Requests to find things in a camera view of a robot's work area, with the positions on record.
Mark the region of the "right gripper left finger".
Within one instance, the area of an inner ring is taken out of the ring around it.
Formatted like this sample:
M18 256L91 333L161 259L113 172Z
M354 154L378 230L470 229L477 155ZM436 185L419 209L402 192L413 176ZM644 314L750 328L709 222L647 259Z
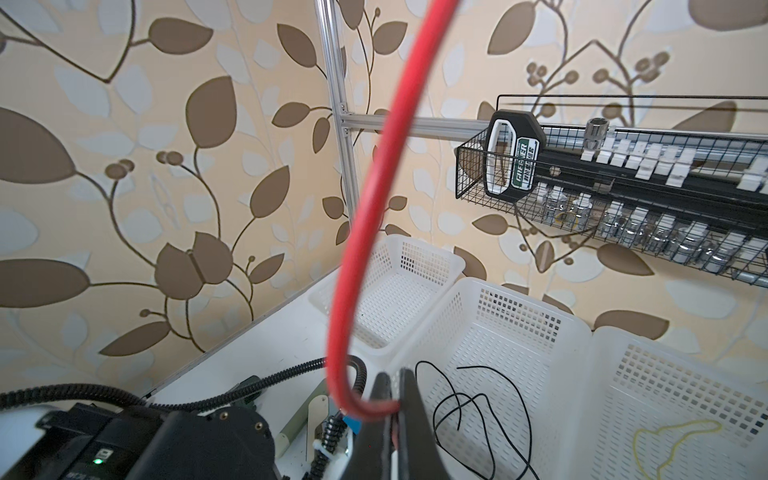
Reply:
M392 424L392 415L362 424L342 480L391 479Z

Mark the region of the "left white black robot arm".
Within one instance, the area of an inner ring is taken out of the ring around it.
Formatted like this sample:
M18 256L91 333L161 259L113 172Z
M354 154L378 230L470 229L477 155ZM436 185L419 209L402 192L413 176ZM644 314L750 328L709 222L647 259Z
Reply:
M4 411L71 400L45 414L42 437L7 479L278 479L267 420L241 400L323 368L311 360L195 402L149 403L125 390L68 383L2 394Z

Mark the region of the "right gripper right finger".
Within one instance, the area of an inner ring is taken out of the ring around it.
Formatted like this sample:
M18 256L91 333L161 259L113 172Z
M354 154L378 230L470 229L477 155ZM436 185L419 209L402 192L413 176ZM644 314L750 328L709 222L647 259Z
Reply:
M398 466L399 479L449 479L427 418L415 373L399 372Z

